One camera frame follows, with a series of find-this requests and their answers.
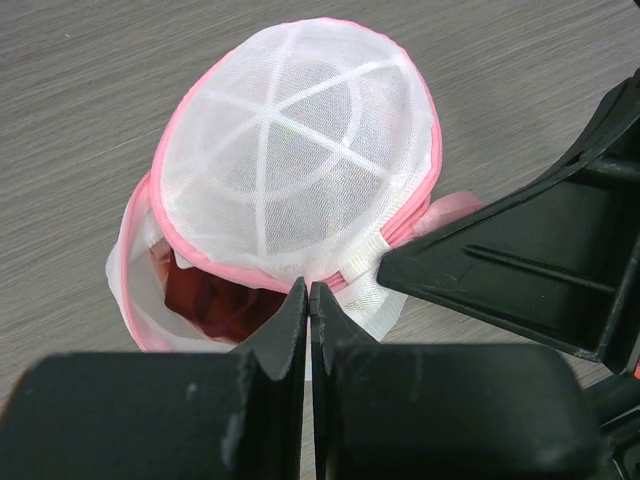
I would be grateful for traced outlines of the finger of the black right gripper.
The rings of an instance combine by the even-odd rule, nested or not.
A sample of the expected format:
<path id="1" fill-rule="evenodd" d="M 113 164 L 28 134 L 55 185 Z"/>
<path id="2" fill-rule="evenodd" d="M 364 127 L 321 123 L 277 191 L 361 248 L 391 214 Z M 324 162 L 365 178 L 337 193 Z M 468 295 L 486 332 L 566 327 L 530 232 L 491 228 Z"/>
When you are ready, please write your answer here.
<path id="1" fill-rule="evenodd" d="M 639 360 L 639 80 L 545 173 L 387 253 L 381 285 L 614 373 Z"/>

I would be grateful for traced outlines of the white mesh laundry bag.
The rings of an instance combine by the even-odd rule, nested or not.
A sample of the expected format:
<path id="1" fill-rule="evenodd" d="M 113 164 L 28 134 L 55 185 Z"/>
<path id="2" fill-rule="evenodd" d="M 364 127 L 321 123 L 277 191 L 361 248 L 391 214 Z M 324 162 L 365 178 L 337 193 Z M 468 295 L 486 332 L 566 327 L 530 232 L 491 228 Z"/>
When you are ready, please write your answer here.
<path id="1" fill-rule="evenodd" d="M 187 92 L 126 206 L 106 264 L 138 347 L 226 352 L 169 310 L 152 256 L 172 251 L 253 289 L 323 282 L 375 339 L 405 296 L 380 286 L 388 251 L 480 207 L 432 192 L 442 166 L 431 93 L 407 52 L 348 20 L 263 29 Z"/>

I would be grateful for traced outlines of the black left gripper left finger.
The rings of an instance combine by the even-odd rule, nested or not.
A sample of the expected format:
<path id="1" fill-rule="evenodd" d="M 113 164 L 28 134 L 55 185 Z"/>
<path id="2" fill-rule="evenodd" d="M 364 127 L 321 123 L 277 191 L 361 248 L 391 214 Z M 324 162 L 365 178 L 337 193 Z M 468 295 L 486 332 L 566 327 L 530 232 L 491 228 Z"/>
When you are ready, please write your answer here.
<path id="1" fill-rule="evenodd" d="M 308 291 L 227 353 L 75 352 L 25 371 L 1 415 L 5 479 L 296 479 Z"/>

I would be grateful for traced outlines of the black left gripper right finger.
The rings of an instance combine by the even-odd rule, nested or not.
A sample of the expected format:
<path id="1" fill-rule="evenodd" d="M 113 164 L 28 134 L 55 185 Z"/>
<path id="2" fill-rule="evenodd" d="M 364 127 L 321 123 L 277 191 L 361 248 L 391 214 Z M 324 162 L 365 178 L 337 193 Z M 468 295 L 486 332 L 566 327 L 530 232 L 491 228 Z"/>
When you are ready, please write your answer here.
<path id="1" fill-rule="evenodd" d="M 320 479 L 587 479 L 604 460 L 572 369 L 535 344 L 381 344 L 310 293 Z"/>

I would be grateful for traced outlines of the dark red garment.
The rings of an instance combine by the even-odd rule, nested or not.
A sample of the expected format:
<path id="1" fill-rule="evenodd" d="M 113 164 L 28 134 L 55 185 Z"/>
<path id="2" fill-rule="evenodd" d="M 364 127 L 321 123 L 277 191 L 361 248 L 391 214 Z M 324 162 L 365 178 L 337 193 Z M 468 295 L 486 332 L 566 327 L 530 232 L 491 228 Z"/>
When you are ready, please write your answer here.
<path id="1" fill-rule="evenodd" d="M 226 343 L 246 340 L 282 306 L 281 292 L 253 289 L 190 267 L 178 267 L 168 251 L 153 255 L 165 306 L 205 336 Z"/>

